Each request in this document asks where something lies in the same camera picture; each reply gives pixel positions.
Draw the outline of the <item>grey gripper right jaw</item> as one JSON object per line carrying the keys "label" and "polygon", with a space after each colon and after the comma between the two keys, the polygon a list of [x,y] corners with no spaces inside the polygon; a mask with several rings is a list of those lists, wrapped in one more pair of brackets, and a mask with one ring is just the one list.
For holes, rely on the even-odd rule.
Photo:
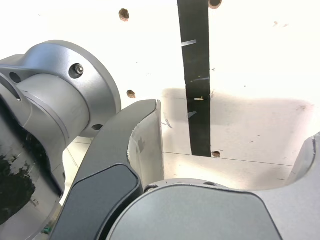
{"label": "grey gripper right jaw", "polygon": [[268,190],[172,184],[131,203],[109,240],[317,240],[320,136],[308,138],[288,183]]}

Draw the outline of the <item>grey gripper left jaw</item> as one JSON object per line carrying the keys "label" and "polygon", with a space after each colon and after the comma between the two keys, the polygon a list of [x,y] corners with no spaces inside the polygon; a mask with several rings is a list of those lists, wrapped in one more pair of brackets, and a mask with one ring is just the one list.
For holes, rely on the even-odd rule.
{"label": "grey gripper left jaw", "polygon": [[98,132],[65,200],[52,240],[104,240],[121,213],[164,175],[161,102],[138,101]]}

